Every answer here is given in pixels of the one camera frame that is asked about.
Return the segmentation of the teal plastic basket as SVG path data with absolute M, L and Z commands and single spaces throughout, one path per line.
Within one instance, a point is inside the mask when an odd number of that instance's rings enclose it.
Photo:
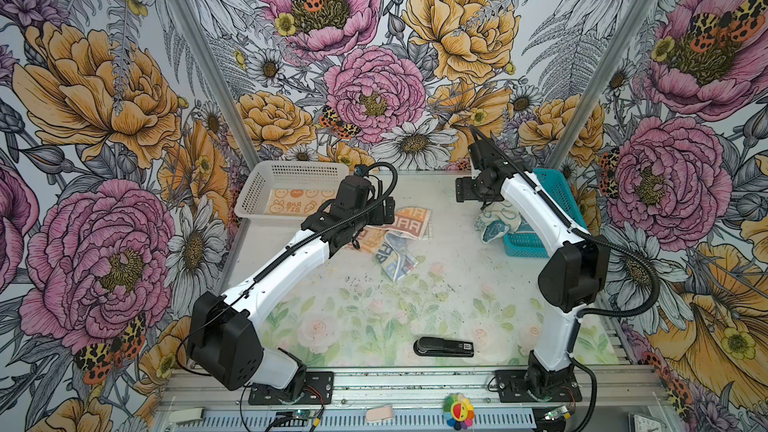
M 563 174 L 554 169 L 535 168 L 533 170 L 538 181 L 563 211 L 582 227 L 586 227 L 584 218 Z M 530 224 L 521 218 L 521 224 L 513 233 L 503 237 L 504 250 L 507 256 L 521 258 L 548 257 L 547 251 Z

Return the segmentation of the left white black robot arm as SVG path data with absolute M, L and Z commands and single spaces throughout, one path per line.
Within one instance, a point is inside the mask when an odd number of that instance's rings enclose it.
M 365 228 L 393 224 L 397 182 L 393 176 L 383 185 L 364 166 L 345 177 L 267 264 L 223 294 L 206 292 L 195 301 L 180 351 L 230 391 L 260 385 L 295 400 L 305 388 L 305 364 L 263 346 L 258 330 L 304 277 L 356 243 Z

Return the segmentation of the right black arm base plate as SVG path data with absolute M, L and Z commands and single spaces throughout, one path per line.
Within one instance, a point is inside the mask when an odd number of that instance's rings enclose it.
M 572 368 L 556 372 L 496 370 L 492 384 L 502 403 L 578 403 L 583 400 Z

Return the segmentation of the orange rabbit print towel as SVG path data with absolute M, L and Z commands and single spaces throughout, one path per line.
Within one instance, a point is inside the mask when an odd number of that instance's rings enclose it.
M 273 189 L 267 201 L 268 215 L 303 216 L 316 212 L 326 200 L 334 199 L 336 192 L 325 189 Z

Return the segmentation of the white plastic basket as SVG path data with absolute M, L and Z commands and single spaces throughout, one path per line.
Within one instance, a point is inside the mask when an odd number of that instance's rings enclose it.
M 348 173 L 348 167 L 339 163 L 260 162 L 239 193 L 235 213 L 270 226 L 297 223 L 333 199 Z

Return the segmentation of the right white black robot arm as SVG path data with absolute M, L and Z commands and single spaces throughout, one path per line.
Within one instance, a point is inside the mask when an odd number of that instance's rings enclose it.
M 526 389 L 537 399 L 554 396 L 575 383 L 573 350 L 579 315 L 605 285 L 610 251 L 588 239 L 589 231 L 571 219 L 520 161 L 478 135 L 469 146 L 477 175 L 456 180 L 459 202 L 510 202 L 542 242 L 548 262 L 538 289 L 549 304 L 539 339 L 530 353 Z

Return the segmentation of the multicolour striped letter towel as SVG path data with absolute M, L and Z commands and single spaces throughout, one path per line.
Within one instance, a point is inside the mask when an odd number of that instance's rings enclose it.
M 366 227 L 357 239 L 359 249 L 371 253 L 382 272 L 398 282 L 419 264 L 409 247 L 429 238 L 430 219 L 431 211 L 426 208 L 400 208 L 392 224 Z

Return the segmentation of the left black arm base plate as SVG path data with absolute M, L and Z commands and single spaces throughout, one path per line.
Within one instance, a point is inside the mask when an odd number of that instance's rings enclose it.
M 251 406 L 330 405 L 335 374 L 310 370 L 286 389 L 257 384 L 251 387 L 247 402 Z

